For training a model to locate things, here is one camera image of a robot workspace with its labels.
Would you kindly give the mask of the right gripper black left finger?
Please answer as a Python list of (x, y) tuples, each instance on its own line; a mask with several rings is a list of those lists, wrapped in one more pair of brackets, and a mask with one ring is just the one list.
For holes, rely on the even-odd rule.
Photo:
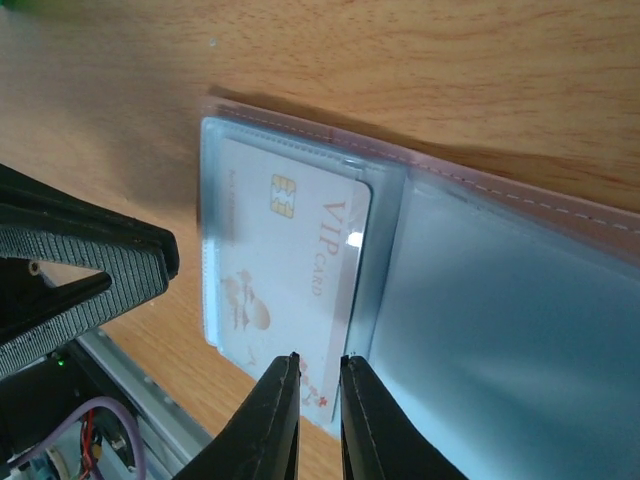
[(296, 479), (300, 357), (274, 358), (223, 430), (177, 479)]

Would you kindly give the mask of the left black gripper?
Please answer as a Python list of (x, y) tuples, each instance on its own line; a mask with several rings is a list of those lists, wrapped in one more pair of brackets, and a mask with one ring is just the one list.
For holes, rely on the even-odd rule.
[(65, 344), (162, 295), (179, 266), (170, 231), (1, 168), (3, 460), (89, 399), (125, 401), (78, 341)]

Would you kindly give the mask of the pink card holder wallet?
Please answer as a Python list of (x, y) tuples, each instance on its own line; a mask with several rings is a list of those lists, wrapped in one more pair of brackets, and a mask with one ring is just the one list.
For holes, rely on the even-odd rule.
[(319, 425), (302, 410), (309, 421), (338, 433), (339, 360), (360, 355), (470, 478), (638, 477), (637, 214), (211, 98), (199, 220), (213, 347), (207, 242), (226, 138), (371, 192), (333, 418)]

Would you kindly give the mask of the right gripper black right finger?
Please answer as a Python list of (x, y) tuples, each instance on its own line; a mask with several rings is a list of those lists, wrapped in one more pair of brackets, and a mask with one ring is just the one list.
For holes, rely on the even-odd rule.
[(340, 364), (345, 479), (463, 479), (427, 441), (362, 356)]

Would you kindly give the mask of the white VIP card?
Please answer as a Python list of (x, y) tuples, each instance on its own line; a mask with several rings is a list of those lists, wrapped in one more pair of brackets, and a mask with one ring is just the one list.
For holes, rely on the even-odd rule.
[(206, 335), (249, 375), (300, 357), (301, 403), (332, 421), (371, 192), (280, 150), (226, 138), (215, 155)]

